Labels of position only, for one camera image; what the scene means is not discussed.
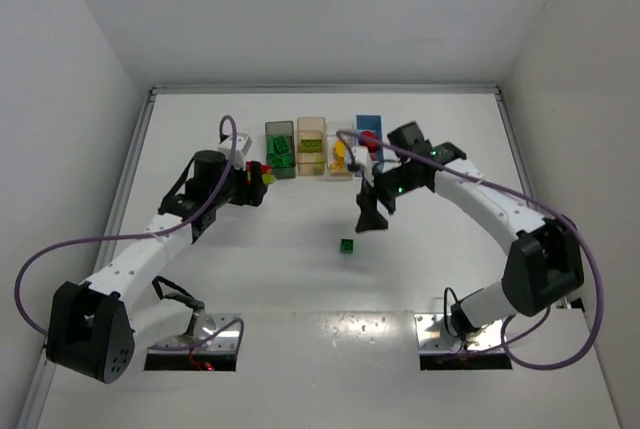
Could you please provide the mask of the red flower lego piece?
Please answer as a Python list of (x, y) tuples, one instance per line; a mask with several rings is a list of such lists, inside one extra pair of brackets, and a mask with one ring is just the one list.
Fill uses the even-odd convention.
[(369, 147), (373, 151), (375, 151), (378, 147), (378, 141), (379, 137), (374, 132), (362, 131), (359, 134), (359, 144)]

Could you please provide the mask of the yellow round lego piece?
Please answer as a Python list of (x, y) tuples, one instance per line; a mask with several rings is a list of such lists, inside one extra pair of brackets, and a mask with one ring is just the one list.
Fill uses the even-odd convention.
[(345, 154), (348, 152), (347, 146), (340, 140), (337, 140), (333, 145), (333, 159), (336, 162), (343, 163), (345, 160)]

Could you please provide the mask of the small lime green lego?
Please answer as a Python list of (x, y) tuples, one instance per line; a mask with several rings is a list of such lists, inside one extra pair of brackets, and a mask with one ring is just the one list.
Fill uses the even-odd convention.
[(325, 163), (324, 162), (315, 162), (311, 166), (313, 174), (323, 174), (325, 171)]

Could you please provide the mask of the lime green lego brick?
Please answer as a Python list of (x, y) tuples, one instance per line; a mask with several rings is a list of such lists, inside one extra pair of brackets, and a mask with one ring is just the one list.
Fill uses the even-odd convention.
[(298, 149), (301, 153), (321, 153), (323, 151), (322, 139), (301, 139)]

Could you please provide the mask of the lime curved lego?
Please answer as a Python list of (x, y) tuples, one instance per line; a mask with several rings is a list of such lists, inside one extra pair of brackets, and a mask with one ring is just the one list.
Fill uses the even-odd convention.
[(273, 174), (273, 170), (270, 166), (261, 166), (261, 177), (265, 185), (271, 185), (276, 181), (276, 176)]

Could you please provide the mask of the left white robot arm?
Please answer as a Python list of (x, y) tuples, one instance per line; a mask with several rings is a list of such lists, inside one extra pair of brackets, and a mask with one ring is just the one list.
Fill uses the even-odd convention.
[(110, 384), (135, 356), (160, 349), (165, 339), (184, 335), (188, 349), (195, 349), (203, 302), (174, 289), (150, 308), (135, 311), (135, 303), (147, 287), (164, 283), (163, 270), (204, 234), (221, 207), (259, 206), (273, 180), (271, 167), (258, 161), (234, 165), (222, 152), (196, 152), (141, 237), (83, 282), (57, 289), (47, 359)]

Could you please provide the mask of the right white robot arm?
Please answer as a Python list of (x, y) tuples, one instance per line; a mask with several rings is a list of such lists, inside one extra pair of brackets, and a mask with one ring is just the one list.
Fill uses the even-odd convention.
[(362, 177), (357, 232), (387, 229), (378, 208), (393, 214), (398, 197), (427, 188), (473, 219), (506, 255), (498, 282), (455, 301), (445, 315), (451, 336), (465, 340), (499, 319), (534, 316), (583, 285), (579, 242), (561, 221), (490, 187), (461, 149), (450, 142), (432, 145), (414, 122), (389, 133), (388, 141), (398, 164), (387, 171), (372, 160), (369, 148), (376, 141), (367, 134), (345, 149), (345, 166)]

